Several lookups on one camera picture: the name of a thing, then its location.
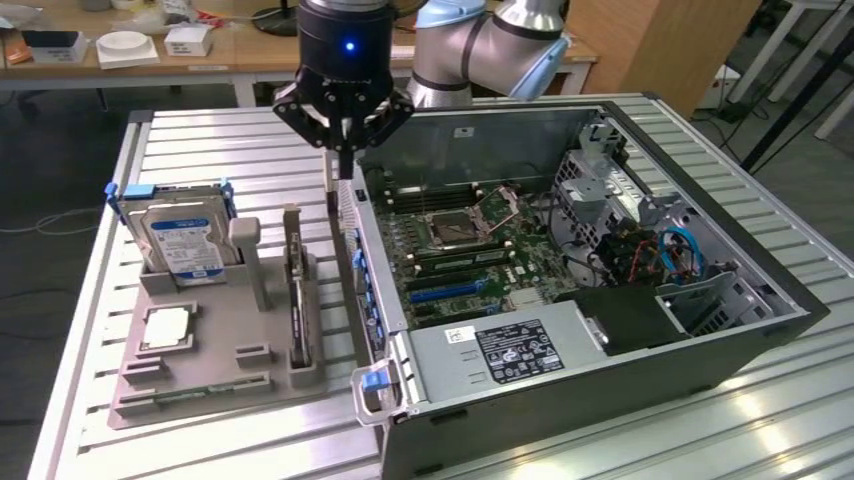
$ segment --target sticker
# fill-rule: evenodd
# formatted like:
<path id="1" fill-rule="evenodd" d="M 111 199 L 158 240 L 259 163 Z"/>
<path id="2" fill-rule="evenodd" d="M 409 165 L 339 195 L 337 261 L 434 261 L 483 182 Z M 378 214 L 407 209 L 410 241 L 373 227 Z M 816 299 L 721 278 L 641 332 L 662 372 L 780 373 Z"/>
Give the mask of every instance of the sticker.
<path id="1" fill-rule="evenodd" d="M 467 342 L 475 339 L 475 327 L 469 325 L 461 328 L 451 328 L 445 331 L 445 336 L 449 337 L 449 343 Z"/>
<path id="2" fill-rule="evenodd" d="M 498 383 L 515 382 L 563 368 L 539 320 L 483 330 L 477 333 L 477 338 L 493 379 Z"/>
<path id="3" fill-rule="evenodd" d="M 434 268 L 437 270 L 442 270 L 443 268 L 462 267 L 465 265 L 471 265 L 471 258 L 466 260 L 458 260 L 455 262 L 438 263 Z"/>
<path id="4" fill-rule="evenodd" d="M 481 263 L 489 262 L 490 260 L 499 260 L 505 258 L 506 254 L 507 252 L 505 252 L 503 250 L 499 250 L 498 252 L 482 253 L 475 257 L 475 262 Z"/>
<path id="5" fill-rule="evenodd" d="M 151 229 L 175 275 L 204 278 L 223 272 L 226 267 L 219 248 L 207 238 L 213 231 L 207 218 L 154 222 Z"/>
<path id="6" fill-rule="evenodd" d="M 187 70 L 191 72 L 222 72 L 229 70 L 227 65 L 190 65 Z"/>
<path id="7" fill-rule="evenodd" d="M 459 127 L 454 129 L 454 138 L 470 138 L 475 136 L 475 127 Z"/>

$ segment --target power supply label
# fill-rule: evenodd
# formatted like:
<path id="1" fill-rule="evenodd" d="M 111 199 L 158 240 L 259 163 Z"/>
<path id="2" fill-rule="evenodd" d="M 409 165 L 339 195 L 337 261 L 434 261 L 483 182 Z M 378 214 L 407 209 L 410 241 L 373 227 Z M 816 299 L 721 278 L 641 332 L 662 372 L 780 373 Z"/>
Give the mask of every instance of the power supply label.
<path id="1" fill-rule="evenodd" d="M 539 320 L 483 330 L 477 337 L 493 379 L 498 383 L 515 382 L 563 368 Z"/>

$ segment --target wooden panel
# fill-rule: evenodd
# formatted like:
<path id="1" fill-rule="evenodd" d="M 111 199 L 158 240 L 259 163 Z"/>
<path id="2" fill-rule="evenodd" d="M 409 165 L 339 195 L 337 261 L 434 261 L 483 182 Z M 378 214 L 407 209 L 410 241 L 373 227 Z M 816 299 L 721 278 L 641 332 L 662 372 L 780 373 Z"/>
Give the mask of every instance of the wooden panel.
<path id="1" fill-rule="evenodd" d="M 623 78 L 661 0 L 573 0 L 569 31 L 599 52 L 585 93 L 625 92 Z"/>
<path id="2" fill-rule="evenodd" d="M 760 0 L 661 0 L 622 91 L 657 92 L 690 117 Z"/>
<path id="3" fill-rule="evenodd" d="M 761 0 L 574 0 L 570 31 L 601 58 L 583 93 L 658 93 L 690 116 Z"/>

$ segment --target desk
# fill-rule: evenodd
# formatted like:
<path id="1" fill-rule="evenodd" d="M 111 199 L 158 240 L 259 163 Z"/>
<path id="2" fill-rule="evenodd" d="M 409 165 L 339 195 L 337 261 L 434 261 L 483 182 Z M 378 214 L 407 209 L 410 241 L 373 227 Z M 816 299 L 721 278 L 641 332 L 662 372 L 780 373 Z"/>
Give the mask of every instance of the desk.
<path id="1" fill-rule="evenodd" d="M 15 3 L 44 7 L 54 27 L 79 30 L 91 40 L 111 30 L 111 21 L 131 17 L 130 12 L 108 10 L 84 12 L 76 1 L 16 0 Z M 200 10 L 229 16 L 251 16 L 269 7 L 271 0 L 198 0 Z M 163 85 L 230 84 L 234 86 L 239 107 L 254 107 L 253 86 L 258 82 L 293 81 L 299 67 L 298 39 L 275 37 L 258 31 L 247 23 L 235 23 L 214 30 L 214 48 L 207 57 L 171 57 L 166 54 L 163 35 L 155 35 L 160 63 L 115 70 L 102 70 L 98 54 L 91 45 L 86 60 L 79 65 L 46 65 L 26 62 L 0 70 L 0 90 L 58 90 L 78 88 L 143 87 Z M 395 32 L 395 45 L 415 45 L 415 35 Z M 574 40 L 565 63 L 558 70 L 566 74 L 561 92 L 581 92 L 591 65 L 598 55 L 582 41 Z M 413 58 L 391 62 L 393 75 L 409 77 Z"/>
<path id="2" fill-rule="evenodd" d="M 534 442 L 431 479 L 840 478 L 854 470 L 854 264 L 665 105 L 637 94 L 610 100 L 662 145 L 730 215 L 825 302 L 832 314 L 716 389 Z M 561 98 L 543 98 L 555 101 Z M 269 406 L 120 431 L 107 427 L 116 371 L 138 294 L 142 257 L 104 210 L 56 376 L 30 480 L 329 478 L 379 474 L 374 432 L 355 421 L 343 387 L 353 361 L 333 261 L 321 152 L 269 109 L 158 112 L 128 124 L 114 181 L 229 177 L 238 211 L 262 218 L 262 255 L 282 250 L 282 204 L 297 202 L 323 273 L 325 345 L 334 392 Z M 654 193 L 666 175 L 629 148 Z"/>

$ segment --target aluminum table surface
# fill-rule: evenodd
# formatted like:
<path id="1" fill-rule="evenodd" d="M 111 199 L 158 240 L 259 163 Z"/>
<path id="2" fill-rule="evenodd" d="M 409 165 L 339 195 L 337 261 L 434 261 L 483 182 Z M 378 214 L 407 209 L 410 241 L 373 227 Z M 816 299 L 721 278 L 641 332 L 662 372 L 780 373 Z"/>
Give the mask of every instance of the aluminum table surface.
<path id="1" fill-rule="evenodd" d="M 451 467 L 430 478 L 840 478 L 854 472 L 854 264 L 660 101 L 606 95 L 661 144 L 832 308 L 788 346 L 718 388 Z M 673 189 L 644 152 L 631 166 Z M 158 112 L 131 119 L 114 180 L 188 183 L 229 177 L 241 215 L 263 225 L 262 255 L 283 245 L 282 205 L 303 209 L 318 256 L 333 392 L 267 406 L 114 431 L 107 409 L 138 293 L 140 254 L 107 209 L 75 312 L 32 479 L 235 478 L 355 480 L 379 475 L 371 430 L 355 421 L 355 367 L 319 151 L 267 109 Z"/>

